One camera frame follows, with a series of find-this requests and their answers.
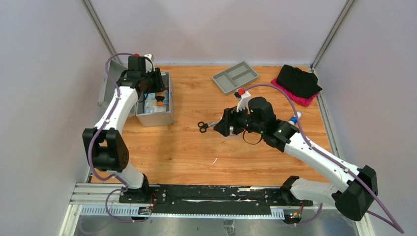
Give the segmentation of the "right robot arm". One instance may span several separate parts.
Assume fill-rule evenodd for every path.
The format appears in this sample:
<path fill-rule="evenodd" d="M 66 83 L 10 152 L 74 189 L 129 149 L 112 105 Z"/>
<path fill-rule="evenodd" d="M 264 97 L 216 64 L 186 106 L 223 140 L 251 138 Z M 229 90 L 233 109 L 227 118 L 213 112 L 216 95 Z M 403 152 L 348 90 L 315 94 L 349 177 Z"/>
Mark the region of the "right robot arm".
<path fill-rule="evenodd" d="M 289 177 L 282 187 L 281 199 L 287 205 L 311 200 L 334 206 L 345 217 L 360 221 L 378 194 L 376 171 L 360 168 L 334 156 L 306 138 L 299 128 L 277 119 L 272 105 L 263 97 L 251 98 L 243 110 L 226 108 L 214 130 L 228 137 L 244 131 L 261 135 L 270 147 L 306 163 L 330 181 L 329 184 Z"/>

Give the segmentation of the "blue white small bottle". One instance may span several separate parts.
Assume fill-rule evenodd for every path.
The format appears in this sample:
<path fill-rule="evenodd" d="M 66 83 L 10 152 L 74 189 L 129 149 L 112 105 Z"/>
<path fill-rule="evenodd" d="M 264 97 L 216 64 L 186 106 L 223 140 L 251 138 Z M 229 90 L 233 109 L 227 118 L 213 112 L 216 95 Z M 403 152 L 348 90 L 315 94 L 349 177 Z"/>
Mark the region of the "blue white small bottle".
<path fill-rule="evenodd" d="M 293 115 L 290 120 L 288 121 L 291 125 L 296 125 L 299 121 L 299 119 L 302 117 L 302 112 L 297 112 L 296 115 Z"/>

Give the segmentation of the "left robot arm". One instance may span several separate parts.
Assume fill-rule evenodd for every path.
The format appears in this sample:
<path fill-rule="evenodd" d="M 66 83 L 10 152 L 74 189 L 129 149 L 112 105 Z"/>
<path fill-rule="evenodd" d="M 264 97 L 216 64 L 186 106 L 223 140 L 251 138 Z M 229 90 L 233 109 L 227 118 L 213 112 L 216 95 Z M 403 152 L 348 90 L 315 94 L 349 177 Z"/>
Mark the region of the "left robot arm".
<path fill-rule="evenodd" d="M 93 128 L 86 128 L 82 138 L 92 174 L 101 181 L 116 178 L 123 184 L 120 192 L 124 196 L 131 194 L 137 202 L 145 203 L 152 196 L 148 178 L 130 163 L 121 134 L 139 97 L 143 93 L 164 91 L 165 85 L 152 54 L 127 56 L 128 66 L 118 79 L 109 71 L 113 56 L 105 62 L 107 79 L 115 86 L 114 95 L 103 117 Z"/>

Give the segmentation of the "grey metal case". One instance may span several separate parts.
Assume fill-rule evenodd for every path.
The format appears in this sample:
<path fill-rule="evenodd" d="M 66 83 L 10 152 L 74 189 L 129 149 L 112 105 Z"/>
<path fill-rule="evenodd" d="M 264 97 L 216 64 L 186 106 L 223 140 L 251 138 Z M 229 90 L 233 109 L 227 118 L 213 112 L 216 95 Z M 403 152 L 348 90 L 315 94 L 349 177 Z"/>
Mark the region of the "grey metal case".
<path fill-rule="evenodd" d="M 105 122 L 104 130 L 114 128 L 121 131 L 126 120 L 136 116 L 144 127 L 170 125 L 174 123 L 174 86 L 171 74 L 161 73 L 165 91 L 160 93 L 138 93 L 135 88 L 119 85 L 104 76 L 98 105 L 106 108 L 102 118 L 96 123 L 99 128 Z"/>

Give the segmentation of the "brown medicine bottle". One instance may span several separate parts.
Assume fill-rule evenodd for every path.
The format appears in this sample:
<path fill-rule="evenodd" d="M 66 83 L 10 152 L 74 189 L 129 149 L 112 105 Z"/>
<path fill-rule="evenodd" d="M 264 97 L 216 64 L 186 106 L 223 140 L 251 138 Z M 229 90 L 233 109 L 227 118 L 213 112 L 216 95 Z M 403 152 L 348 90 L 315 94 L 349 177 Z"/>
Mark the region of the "brown medicine bottle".
<path fill-rule="evenodd" d="M 156 105 L 157 105 L 158 107 L 162 107 L 162 106 L 164 106 L 164 100 L 165 100 L 165 97 L 164 97 L 164 96 L 161 96 L 161 95 L 156 95 L 156 96 L 155 96 L 155 100 L 156 100 Z"/>

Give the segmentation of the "blue cotton pouch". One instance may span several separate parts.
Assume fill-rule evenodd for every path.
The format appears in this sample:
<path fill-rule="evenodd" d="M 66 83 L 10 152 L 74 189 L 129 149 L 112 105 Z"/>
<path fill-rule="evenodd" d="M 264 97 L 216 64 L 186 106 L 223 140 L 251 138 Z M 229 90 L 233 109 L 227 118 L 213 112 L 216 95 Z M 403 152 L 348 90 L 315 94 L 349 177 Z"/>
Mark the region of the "blue cotton pouch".
<path fill-rule="evenodd" d="M 165 97 L 164 106 L 158 107 L 156 105 L 156 100 L 155 100 L 156 95 L 161 95 Z M 152 114 L 152 113 L 166 112 L 168 111 L 168 106 L 169 106 L 169 97 L 168 97 L 167 92 L 149 93 L 144 102 L 144 113 Z"/>

